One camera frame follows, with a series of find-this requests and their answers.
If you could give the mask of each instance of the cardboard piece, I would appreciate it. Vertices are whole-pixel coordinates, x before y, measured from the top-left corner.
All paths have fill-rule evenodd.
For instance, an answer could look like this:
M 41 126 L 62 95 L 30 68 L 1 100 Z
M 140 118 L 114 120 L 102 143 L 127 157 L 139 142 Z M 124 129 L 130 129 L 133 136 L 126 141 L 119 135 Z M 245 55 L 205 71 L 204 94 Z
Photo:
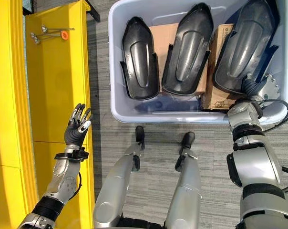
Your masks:
M 149 27 L 154 39 L 154 51 L 158 57 L 160 92 L 162 92 L 162 77 L 167 59 L 168 45 L 174 44 L 177 28 L 178 23 Z M 207 63 L 202 72 L 195 95 L 203 94 L 206 91 L 206 75 Z
M 210 42 L 211 54 L 208 60 L 206 93 L 201 97 L 202 109 L 207 110 L 228 110 L 241 95 L 223 92 L 213 85 L 213 74 L 217 60 L 225 42 L 226 37 L 233 29 L 233 24 L 222 24 L 218 26 Z

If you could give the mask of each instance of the robotic hand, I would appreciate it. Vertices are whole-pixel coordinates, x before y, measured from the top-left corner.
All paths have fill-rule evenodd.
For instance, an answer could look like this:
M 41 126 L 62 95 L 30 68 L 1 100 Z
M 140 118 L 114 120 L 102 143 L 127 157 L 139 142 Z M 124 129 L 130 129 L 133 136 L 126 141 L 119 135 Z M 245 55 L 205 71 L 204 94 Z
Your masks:
M 261 107 L 278 101 L 288 109 L 288 104 L 278 99 L 270 75 L 260 84 L 246 80 L 244 85 L 249 86 L 250 99 L 236 102 L 228 112 L 234 152 L 227 156 L 227 164 L 231 180 L 243 188 L 236 229 L 288 229 L 288 187 L 279 187 L 282 171 L 288 169 L 280 166 L 258 120 Z
M 19 229 L 53 229 L 63 206 L 80 190 L 80 164 L 88 158 L 82 144 L 93 117 L 91 115 L 88 118 L 90 108 L 82 116 L 84 109 L 85 104 L 77 104 L 73 110 L 64 133 L 66 148 L 54 158 L 57 162 L 52 181 L 34 210 L 19 225 Z M 77 175 L 80 176 L 80 183 L 76 190 Z

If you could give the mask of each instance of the floor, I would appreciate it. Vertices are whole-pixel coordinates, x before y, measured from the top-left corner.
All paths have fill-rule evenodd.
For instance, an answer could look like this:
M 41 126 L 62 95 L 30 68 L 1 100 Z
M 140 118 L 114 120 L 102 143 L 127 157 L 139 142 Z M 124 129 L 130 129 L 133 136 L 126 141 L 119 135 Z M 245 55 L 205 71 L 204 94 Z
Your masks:
M 37 10 L 67 2 L 71 0 L 38 0 Z M 115 2 L 91 0 L 101 15 L 101 22 L 87 22 L 96 196 L 110 168 L 135 140 L 136 124 L 120 123 L 110 111 L 107 17 Z M 179 176 L 174 169 L 179 142 L 185 132 L 193 131 L 196 133 L 193 149 L 199 156 L 203 194 L 199 228 L 235 228 L 242 190 L 230 181 L 226 165 L 226 156 L 232 152 L 233 144 L 228 126 L 143 124 L 143 127 L 146 149 L 141 155 L 141 170 L 131 176 L 124 215 L 163 224 Z M 269 133 L 268 138 L 281 164 L 288 167 L 288 123 Z M 288 176 L 284 175 L 283 185 L 287 184 Z

